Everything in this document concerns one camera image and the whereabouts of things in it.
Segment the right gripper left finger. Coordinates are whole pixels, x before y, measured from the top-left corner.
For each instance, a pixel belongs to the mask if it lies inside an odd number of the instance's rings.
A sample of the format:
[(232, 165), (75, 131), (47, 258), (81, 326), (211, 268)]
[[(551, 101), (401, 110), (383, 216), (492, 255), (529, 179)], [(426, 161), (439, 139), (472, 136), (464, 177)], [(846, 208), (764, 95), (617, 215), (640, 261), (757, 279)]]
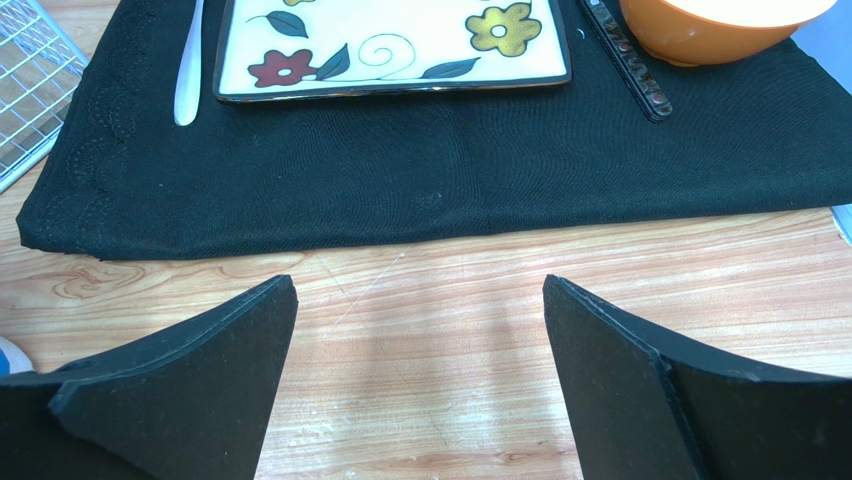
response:
[(297, 316), (279, 275), (49, 373), (1, 380), (5, 479), (251, 479)]

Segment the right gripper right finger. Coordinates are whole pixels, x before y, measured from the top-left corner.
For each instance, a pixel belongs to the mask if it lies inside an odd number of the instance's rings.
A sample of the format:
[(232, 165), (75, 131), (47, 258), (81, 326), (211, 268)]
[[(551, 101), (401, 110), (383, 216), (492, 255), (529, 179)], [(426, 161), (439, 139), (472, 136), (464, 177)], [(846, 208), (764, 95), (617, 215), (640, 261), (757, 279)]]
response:
[(851, 382), (739, 356), (557, 276), (544, 317), (587, 479), (847, 479)]

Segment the blue paper towel roll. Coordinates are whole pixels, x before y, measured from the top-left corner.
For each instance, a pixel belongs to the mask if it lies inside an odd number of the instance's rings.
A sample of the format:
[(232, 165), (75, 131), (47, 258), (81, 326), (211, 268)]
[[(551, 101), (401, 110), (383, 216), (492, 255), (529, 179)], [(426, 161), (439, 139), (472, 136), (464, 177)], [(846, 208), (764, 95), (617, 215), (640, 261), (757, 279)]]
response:
[(10, 340), (0, 337), (0, 350), (0, 369), (2, 376), (34, 370), (29, 356)]

